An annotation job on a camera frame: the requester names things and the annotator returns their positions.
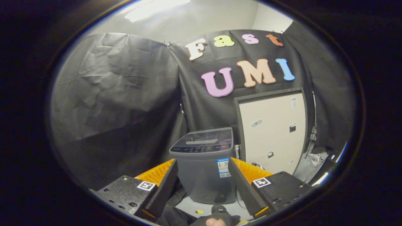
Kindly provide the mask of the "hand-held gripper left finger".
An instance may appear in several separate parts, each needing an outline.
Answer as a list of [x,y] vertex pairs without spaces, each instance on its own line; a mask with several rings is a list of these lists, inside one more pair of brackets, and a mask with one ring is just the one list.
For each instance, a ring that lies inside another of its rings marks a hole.
[[157,219],[175,188],[177,173],[177,161],[171,159],[138,176],[123,175],[91,193],[125,215]]

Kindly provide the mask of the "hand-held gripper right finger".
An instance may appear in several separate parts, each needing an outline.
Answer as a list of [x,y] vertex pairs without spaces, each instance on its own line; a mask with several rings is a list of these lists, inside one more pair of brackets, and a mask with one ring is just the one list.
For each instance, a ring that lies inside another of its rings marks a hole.
[[288,209],[313,191],[313,186],[285,171],[273,174],[236,158],[229,158],[228,169],[248,213],[254,218]]

